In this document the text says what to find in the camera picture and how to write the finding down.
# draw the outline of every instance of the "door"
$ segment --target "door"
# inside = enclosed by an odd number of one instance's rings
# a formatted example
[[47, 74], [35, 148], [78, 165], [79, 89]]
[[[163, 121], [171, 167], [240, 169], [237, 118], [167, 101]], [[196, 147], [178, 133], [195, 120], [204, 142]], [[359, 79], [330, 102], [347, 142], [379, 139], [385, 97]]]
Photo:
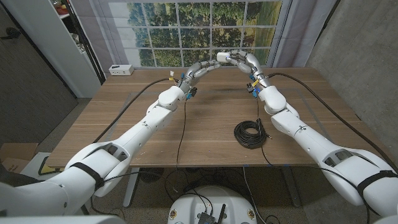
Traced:
[[[1, 6], [0, 21], [0, 37], [17, 29]], [[0, 145], [42, 142], [77, 105], [23, 35], [0, 39], [0, 100]]]

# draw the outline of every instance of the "table leg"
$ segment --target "table leg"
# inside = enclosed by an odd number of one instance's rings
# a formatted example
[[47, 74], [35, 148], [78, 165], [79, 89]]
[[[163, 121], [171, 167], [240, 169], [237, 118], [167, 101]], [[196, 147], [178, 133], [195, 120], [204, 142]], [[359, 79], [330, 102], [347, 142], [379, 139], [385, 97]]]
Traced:
[[292, 199], [292, 205], [296, 208], [301, 206], [301, 201], [299, 197], [299, 192], [296, 188], [296, 183], [294, 182], [292, 168], [290, 166], [283, 166], [282, 173], [284, 175], [287, 190], [289, 191], [290, 198]]
[[[138, 171], [139, 171], [138, 167], [131, 168], [130, 170], [130, 172], [138, 172]], [[134, 193], [134, 188], [136, 187], [137, 177], [138, 175], [130, 175], [129, 183], [127, 184], [126, 188], [126, 194], [124, 195], [124, 200], [123, 200], [124, 208], [128, 208], [131, 205], [131, 197]]]

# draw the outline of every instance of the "wooden table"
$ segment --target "wooden table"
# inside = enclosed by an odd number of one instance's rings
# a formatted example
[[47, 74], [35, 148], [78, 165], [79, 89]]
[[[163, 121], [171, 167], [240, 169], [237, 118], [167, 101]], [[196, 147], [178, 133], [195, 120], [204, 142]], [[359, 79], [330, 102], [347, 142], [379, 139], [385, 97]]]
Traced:
[[[175, 69], [176, 74], [186, 69]], [[385, 152], [386, 147], [355, 115], [331, 86], [313, 68], [272, 68], [264, 73], [284, 72], [305, 82], [338, 114], [373, 140]], [[47, 165], [63, 167], [80, 149], [92, 141], [112, 122], [127, 102], [148, 83], [169, 76], [169, 70], [134, 71], [128, 77], [109, 77], [75, 121], [51, 156]], [[261, 149], [246, 149], [234, 138], [234, 127], [245, 120], [256, 120], [257, 104], [246, 90], [250, 82], [237, 68], [220, 68], [202, 78], [195, 97], [187, 101], [187, 123], [178, 166], [266, 166]], [[271, 83], [298, 111], [301, 119], [312, 128], [331, 139], [335, 144], [374, 152], [371, 146], [335, 118], [304, 87], [285, 77], [271, 78]], [[164, 81], [148, 88], [131, 106], [102, 141], [118, 138], [141, 120], [147, 108], [168, 89], [173, 82]], [[314, 161], [289, 136], [271, 123], [260, 103], [260, 118], [268, 134], [264, 152], [274, 165], [305, 166]], [[133, 158], [134, 167], [171, 167], [176, 165], [177, 149], [183, 130], [183, 104], [178, 106], [172, 122], [155, 133], [140, 153]]]

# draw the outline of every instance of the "cardboard box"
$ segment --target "cardboard box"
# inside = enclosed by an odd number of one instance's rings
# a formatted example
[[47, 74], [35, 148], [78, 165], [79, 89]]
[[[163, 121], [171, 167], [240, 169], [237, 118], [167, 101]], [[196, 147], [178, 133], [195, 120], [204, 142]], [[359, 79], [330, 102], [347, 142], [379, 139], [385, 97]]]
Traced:
[[1, 164], [9, 171], [20, 173], [30, 161], [23, 159], [7, 158]]
[[37, 143], [4, 143], [0, 162], [10, 172], [20, 173], [35, 154]]

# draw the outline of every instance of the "black strap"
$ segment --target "black strap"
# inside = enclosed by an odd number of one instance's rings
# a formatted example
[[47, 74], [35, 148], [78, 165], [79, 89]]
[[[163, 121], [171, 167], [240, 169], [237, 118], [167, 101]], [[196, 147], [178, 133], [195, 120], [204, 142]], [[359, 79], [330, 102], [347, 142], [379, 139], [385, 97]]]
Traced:
[[385, 177], [395, 177], [398, 178], [398, 175], [393, 173], [391, 170], [380, 170], [380, 173], [374, 174], [366, 179], [364, 179], [361, 183], [358, 184], [357, 189], [358, 193], [363, 197], [363, 191], [367, 186], [371, 183], [380, 180]]
[[104, 179], [101, 178], [101, 176], [95, 172], [92, 168], [88, 167], [86, 164], [82, 164], [81, 162], [77, 162], [75, 164], [72, 164], [71, 167], [77, 167], [83, 171], [85, 171], [88, 175], [90, 175], [92, 178], [95, 180], [95, 190], [98, 190], [100, 187], [102, 187], [105, 184]]

